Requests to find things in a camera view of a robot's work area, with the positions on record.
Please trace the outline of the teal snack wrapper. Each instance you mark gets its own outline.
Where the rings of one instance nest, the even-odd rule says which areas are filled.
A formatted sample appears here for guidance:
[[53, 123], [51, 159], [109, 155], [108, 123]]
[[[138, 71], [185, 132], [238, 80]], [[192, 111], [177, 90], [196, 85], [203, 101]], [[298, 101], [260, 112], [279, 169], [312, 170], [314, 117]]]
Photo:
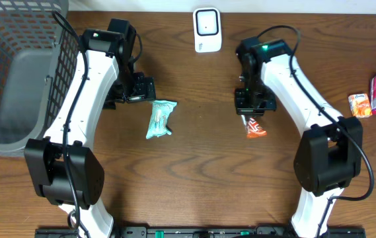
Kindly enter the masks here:
[[167, 127], [167, 122], [176, 105], [177, 102], [169, 100], [154, 100], [152, 102], [152, 114], [145, 136], [146, 139], [172, 134]]

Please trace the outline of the orange juice carton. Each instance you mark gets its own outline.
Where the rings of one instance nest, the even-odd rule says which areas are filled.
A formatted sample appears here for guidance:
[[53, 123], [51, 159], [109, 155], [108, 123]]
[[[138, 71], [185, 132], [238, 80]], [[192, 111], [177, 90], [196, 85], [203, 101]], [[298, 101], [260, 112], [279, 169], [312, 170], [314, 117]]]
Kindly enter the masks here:
[[369, 97], [365, 93], [348, 96], [352, 116], [356, 118], [368, 118], [372, 115]]

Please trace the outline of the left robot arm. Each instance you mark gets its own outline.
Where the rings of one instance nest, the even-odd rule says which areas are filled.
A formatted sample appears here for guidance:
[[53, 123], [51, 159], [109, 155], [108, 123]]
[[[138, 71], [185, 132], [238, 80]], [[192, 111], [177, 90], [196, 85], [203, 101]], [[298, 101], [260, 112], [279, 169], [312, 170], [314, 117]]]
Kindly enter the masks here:
[[35, 193], [67, 214], [67, 229], [39, 228], [35, 237], [115, 237], [114, 218], [100, 196], [104, 169], [94, 156], [101, 112], [117, 103], [155, 100], [152, 77], [134, 70], [140, 39], [127, 20], [76, 37], [80, 51], [70, 88], [43, 138], [30, 139], [24, 158]]

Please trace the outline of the orange chocolate bar wrapper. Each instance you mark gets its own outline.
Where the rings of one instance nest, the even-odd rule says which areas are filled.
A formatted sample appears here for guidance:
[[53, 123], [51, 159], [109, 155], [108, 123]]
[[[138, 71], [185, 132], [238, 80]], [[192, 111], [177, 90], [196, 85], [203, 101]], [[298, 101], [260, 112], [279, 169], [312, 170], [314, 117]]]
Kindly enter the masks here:
[[241, 118], [243, 120], [246, 130], [246, 137], [248, 139], [260, 138], [267, 135], [267, 131], [264, 130], [253, 117], [241, 115]]

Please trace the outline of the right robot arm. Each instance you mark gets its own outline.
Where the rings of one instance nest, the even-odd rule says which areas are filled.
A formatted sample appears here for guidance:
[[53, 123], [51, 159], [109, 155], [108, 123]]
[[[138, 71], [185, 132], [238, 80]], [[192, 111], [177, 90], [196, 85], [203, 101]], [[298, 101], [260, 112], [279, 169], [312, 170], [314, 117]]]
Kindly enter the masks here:
[[281, 102], [301, 136], [293, 160], [301, 185], [297, 209], [287, 227], [275, 228], [284, 237], [365, 237], [360, 227], [329, 227], [328, 217], [352, 179], [360, 174], [363, 128], [345, 118], [306, 78], [289, 46], [282, 40], [241, 41], [235, 51], [242, 65], [244, 86], [235, 90], [238, 115], [263, 116]]

